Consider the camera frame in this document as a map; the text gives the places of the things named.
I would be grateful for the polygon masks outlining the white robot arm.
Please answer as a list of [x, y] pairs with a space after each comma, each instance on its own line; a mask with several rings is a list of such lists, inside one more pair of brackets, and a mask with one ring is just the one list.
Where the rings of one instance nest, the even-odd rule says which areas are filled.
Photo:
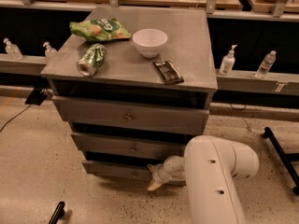
[[170, 181], [186, 183], [192, 224], [246, 224], [233, 179], [257, 174], [255, 151], [239, 142], [209, 135], [194, 137], [184, 155], [148, 166], [149, 189]]

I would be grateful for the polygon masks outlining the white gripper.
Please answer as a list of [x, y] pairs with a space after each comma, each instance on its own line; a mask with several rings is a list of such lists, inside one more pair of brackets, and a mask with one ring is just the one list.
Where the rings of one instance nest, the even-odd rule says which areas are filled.
[[151, 181], [149, 182], [148, 191], [158, 189], [162, 184], [168, 183], [173, 180], [173, 176], [168, 173], [162, 164], [151, 165], [148, 164], [147, 168], [152, 172]]

